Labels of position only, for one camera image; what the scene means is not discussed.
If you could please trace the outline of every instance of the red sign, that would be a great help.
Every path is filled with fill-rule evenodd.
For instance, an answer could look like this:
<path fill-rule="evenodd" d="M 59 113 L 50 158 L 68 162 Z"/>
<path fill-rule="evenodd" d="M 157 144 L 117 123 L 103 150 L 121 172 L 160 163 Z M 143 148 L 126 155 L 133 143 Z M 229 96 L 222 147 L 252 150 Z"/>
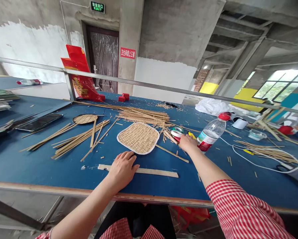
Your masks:
<path fill-rule="evenodd" d="M 120 56 L 125 57 L 125 58 L 135 59 L 136 58 L 136 50 L 121 47 Z"/>

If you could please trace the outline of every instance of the white cloth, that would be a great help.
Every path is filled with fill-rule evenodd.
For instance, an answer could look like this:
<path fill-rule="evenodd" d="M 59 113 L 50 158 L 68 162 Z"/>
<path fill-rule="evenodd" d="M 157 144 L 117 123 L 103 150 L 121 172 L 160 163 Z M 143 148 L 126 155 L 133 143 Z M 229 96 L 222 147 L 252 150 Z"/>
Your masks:
<path fill-rule="evenodd" d="M 230 111 L 230 107 L 221 100 L 204 98 L 197 105 L 195 109 L 209 115 L 218 116 L 222 112 Z"/>

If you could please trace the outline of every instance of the table edge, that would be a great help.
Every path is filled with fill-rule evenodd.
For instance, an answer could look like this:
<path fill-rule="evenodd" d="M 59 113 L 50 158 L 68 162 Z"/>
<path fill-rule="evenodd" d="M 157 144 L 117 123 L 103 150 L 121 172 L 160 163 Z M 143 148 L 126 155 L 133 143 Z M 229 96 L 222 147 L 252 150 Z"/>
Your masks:
<path fill-rule="evenodd" d="M 6 183 L 0 182 L 1 190 L 21 191 L 21 192 L 36 192 L 47 193 L 59 196 L 73 196 L 73 197 L 87 197 L 92 190 L 87 189 L 75 189 L 75 188 L 63 188 L 43 185 L 32 184 L 19 184 L 19 183 Z M 129 202 L 146 202 L 146 203 L 165 203 L 175 206 L 193 206 L 203 208 L 214 208 L 212 201 L 198 200 L 198 199 L 183 199 L 183 198 L 171 198 L 162 196 L 150 196 L 140 194 L 127 194 L 118 193 L 113 197 L 115 201 L 129 201 Z M 298 210 L 288 209 L 282 207 L 273 207 L 274 210 L 282 214 L 298 215 Z"/>

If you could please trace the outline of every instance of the smartphone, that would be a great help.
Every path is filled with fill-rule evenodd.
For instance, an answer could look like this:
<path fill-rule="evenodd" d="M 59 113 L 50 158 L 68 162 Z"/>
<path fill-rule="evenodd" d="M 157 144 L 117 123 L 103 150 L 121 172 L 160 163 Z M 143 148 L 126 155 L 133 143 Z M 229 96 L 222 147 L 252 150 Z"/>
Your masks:
<path fill-rule="evenodd" d="M 50 123 L 52 123 L 53 121 L 55 121 L 61 117 L 63 117 L 63 115 L 50 113 L 50 114 L 40 117 L 34 121 L 23 124 L 17 129 L 21 130 L 21 131 L 35 132 L 35 131 L 40 130 L 41 128 L 45 127 L 46 125 L 49 125 Z"/>

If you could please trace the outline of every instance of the red checkered shirt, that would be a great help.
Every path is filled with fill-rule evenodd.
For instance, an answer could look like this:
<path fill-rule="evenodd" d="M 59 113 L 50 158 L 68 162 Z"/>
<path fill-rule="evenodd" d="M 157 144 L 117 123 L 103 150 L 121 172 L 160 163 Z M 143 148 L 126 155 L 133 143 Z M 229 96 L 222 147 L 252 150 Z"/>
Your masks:
<path fill-rule="evenodd" d="M 226 238 L 293 238 L 281 217 L 266 202 L 247 194 L 233 180 L 219 180 L 206 188 Z M 112 224 L 100 239 L 132 239 L 126 218 Z M 163 239 L 152 225 L 142 239 Z M 50 232 L 36 239 L 50 239 Z"/>

